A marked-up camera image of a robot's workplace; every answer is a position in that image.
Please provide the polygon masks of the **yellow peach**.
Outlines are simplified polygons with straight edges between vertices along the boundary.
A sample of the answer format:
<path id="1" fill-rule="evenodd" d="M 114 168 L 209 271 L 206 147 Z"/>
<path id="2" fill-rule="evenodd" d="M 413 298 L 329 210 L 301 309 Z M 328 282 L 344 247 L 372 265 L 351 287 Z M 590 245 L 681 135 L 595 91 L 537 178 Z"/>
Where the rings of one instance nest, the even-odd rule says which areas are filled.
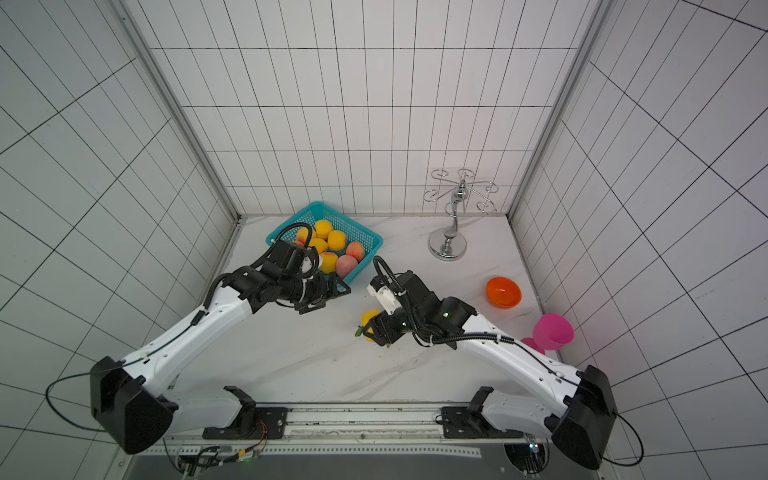
<path id="1" fill-rule="evenodd" d="M 327 240 L 334 227 L 330 221 L 322 219 L 315 223 L 314 230 L 318 238 Z"/>
<path id="2" fill-rule="evenodd" d="M 319 254 L 329 249 L 327 241 L 322 238 L 313 238 L 309 241 L 308 246 L 314 248 Z"/>
<path id="3" fill-rule="evenodd" d="M 364 313 L 361 319 L 361 325 L 357 328 L 355 336 L 365 338 L 369 342 L 380 345 L 384 333 L 384 327 L 382 325 L 382 320 L 384 319 L 383 314 L 384 311 L 382 310 L 369 310 Z"/>
<path id="4" fill-rule="evenodd" d="M 330 251 L 325 251 L 319 255 L 320 266 L 319 270 L 325 274 L 331 274 L 336 271 L 336 265 L 338 256 Z"/>
<path id="5" fill-rule="evenodd" d="M 342 252 L 348 244 L 347 234 L 340 230 L 332 230 L 327 236 L 328 249 L 333 252 Z"/>

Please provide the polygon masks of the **pink peach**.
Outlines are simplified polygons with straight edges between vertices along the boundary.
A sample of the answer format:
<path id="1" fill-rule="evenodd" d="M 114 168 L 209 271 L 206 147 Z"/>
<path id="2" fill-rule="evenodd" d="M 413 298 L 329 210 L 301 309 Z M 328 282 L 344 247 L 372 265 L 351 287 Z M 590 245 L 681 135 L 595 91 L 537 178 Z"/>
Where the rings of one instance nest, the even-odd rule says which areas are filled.
<path id="1" fill-rule="evenodd" d="M 354 256 L 348 254 L 342 255 L 336 261 L 335 273 L 340 278 L 344 279 L 353 272 L 358 265 L 359 262 Z"/>

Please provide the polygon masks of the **orange red peach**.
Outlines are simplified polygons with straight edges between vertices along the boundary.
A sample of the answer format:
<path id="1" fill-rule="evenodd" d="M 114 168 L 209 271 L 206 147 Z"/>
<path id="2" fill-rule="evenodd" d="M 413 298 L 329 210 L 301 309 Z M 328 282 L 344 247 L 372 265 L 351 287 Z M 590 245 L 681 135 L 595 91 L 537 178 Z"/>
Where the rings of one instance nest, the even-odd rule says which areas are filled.
<path id="1" fill-rule="evenodd" d="M 366 250 L 361 242 L 352 241 L 348 244 L 345 254 L 353 257 L 358 263 L 361 263 L 365 258 Z"/>
<path id="2" fill-rule="evenodd" d="M 306 243 L 307 243 L 307 239 L 308 239 L 309 235 L 310 235 L 310 230 L 308 228 L 301 227 L 297 231 L 296 238 L 295 238 L 294 242 L 296 244 L 305 246 Z"/>

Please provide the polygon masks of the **yellow peach top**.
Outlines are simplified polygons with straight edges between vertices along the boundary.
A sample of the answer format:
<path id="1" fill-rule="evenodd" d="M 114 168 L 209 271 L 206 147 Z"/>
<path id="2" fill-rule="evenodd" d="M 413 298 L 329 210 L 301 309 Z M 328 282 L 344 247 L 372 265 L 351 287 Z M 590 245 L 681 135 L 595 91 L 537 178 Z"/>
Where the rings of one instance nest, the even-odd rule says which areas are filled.
<path id="1" fill-rule="evenodd" d="M 348 244 L 347 234 L 340 230 L 332 230 L 327 236 L 328 249 L 333 252 L 342 252 Z"/>

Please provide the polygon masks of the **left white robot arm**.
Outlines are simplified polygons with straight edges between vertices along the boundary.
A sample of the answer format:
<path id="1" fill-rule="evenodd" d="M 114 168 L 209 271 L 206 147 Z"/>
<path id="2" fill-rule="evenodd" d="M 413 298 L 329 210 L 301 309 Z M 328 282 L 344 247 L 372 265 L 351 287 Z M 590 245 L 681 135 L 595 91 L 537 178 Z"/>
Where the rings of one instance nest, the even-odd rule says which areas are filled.
<path id="1" fill-rule="evenodd" d="M 276 303 L 300 314 L 350 293 L 335 273 L 321 271 L 314 248 L 275 241 L 250 265 L 219 275 L 200 306 L 165 333 L 121 360 L 109 356 L 90 370 L 93 418 L 127 454 L 164 437 L 196 429 L 217 438 L 250 439 L 264 429 L 255 401 L 226 386 L 209 394 L 178 394 L 181 371 L 226 331 Z"/>

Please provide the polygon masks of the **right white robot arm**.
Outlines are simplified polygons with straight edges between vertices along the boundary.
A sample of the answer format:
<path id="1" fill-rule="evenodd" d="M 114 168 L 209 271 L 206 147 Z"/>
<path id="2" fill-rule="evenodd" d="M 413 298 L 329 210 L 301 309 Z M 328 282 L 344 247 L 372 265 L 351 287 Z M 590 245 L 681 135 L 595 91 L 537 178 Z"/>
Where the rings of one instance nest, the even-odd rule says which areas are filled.
<path id="1" fill-rule="evenodd" d="M 377 274 L 368 292 L 382 310 L 365 321 L 361 335 L 390 346 L 411 335 L 424 347 L 448 346 L 474 354 L 504 371 L 528 391 L 509 395 L 482 386 L 463 407 L 438 415 L 443 434 L 453 439 L 545 439 L 574 463 L 598 469 L 617 419 L 607 376 L 588 366 L 579 370 L 510 337 L 468 303 L 440 299 L 412 271 L 389 279 Z"/>

